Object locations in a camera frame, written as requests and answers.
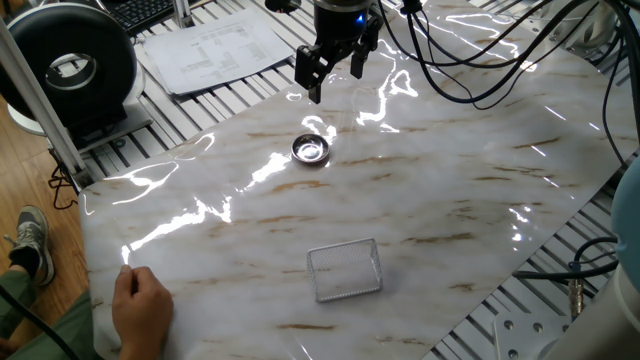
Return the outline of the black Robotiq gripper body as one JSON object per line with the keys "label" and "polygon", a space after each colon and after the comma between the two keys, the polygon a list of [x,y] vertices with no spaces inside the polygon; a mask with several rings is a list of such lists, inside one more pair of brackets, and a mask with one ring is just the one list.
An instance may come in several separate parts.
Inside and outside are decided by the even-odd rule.
{"label": "black Robotiq gripper body", "polygon": [[316,45],[356,41],[382,26],[372,0],[314,0],[313,5]]}

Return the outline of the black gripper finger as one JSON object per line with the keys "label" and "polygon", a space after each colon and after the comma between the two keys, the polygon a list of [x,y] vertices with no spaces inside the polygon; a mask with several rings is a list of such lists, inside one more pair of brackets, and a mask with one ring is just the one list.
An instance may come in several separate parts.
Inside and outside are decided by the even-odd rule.
{"label": "black gripper finger", "polygon": [[295,81],[308,92],[309,99],[321,102],[321,85],[331,72],[333,63],[324,57],[322,44],[300,46],[296,50]]}
{"label": "black gripper finger", "polygon": [[357,79],[362,78],[364,64],[368,59],[369,53],[375,51],[378,47],[379,31],[382,25],[383,20],[380,17],[370,18],[366,23],[363,34],[353,45],[350,73]]}

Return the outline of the person's bare hand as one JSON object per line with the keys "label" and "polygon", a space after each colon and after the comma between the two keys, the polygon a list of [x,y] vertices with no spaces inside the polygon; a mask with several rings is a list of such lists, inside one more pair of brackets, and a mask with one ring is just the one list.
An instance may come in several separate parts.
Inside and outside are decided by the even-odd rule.
{"label": "person's bare hand", "polygon": [[170,292],[148,267],[123,265],[115,281],[113,324],[120,359],[157,359],[173,314]]}

